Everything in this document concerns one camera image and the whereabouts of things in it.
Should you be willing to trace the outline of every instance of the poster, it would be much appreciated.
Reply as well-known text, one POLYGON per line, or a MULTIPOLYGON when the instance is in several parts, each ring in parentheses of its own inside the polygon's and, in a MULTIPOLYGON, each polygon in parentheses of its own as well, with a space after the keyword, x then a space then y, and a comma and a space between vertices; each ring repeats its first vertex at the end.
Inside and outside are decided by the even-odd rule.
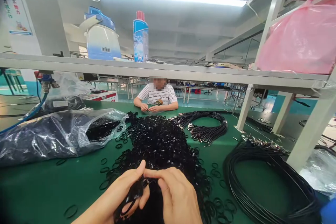
POLYGON ((1 0, 0 4, 9 33, 33 35, 22 0, 1 0))

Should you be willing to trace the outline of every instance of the red cap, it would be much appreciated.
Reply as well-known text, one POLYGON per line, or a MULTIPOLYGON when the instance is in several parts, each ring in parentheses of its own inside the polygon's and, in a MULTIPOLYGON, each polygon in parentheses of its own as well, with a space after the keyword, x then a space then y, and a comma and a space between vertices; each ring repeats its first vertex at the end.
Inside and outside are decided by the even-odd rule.
POLYGON ((136 12, 136 18, 137 19, 140 19, 140 20, 142 20, 142 21, 145 21, 145 14, 141 11, 141 10, 138 10, 137 12, 136 12))

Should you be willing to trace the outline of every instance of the hand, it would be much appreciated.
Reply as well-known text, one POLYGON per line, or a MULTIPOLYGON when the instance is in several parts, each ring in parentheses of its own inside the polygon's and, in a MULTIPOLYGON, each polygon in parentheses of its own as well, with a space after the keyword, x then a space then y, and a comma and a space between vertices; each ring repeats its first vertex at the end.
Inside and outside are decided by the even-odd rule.
POLYGON ((161 106, 153 106, 148 109, 150 112, 159 112, 161 111, 161 106))
POLYGON ((142 112, 145 112, 148 109, 148 105, 146 103, 142 103, 140 108, 142 112))
MULTIPOLYGON (((113 224, 113 213, 127 196, 131 186, 143 175, 146 162, 142 160, 137 169, 127 170, 117 178, 110 187, 72 224, 113 224)), ((149 186, 144 189, 142 197, 136 199, 135 204, 126 216, 131 216, 140 207, 143 209, 149 198, 149 186)), ((122 212, 126 212, 131 202, 127 203, 122 212)))
POLYGON ((144 176, 159 179, 164 224, 202 224, 196 191, 180 170, 175 167, 159 171, 146 169, 144 176))

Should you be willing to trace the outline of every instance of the clear plastic bag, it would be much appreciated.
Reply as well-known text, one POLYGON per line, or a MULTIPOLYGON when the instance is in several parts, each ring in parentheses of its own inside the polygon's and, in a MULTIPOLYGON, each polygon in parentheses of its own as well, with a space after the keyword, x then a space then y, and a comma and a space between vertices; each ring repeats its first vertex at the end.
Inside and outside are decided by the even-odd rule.
POLYGON ((116 109, 66 110, 24 122, 0 135, 0 166, 85 155, 118 137, 126 118, 116 109), (120 123, 112 128, 115 121, 120 123))
POLYGON ((300 175, 315 189, 326 195, 336 193, 336 157, 328 151, 315 149, 300 175))
POLYGON ((49 90, 45 103, 42 105, 40 111, 32 117, 33 119, 54 112, 82 109, 85 107, 85 104, 79 95, 95 89, 91 84, 79 80, 73 73, 54 72, 52 78, 60 87, 49 90))
POLYGON ((255 65, 262 71, 330 74, 336 59, 336 2, 307 0, 270 28, 255 65))

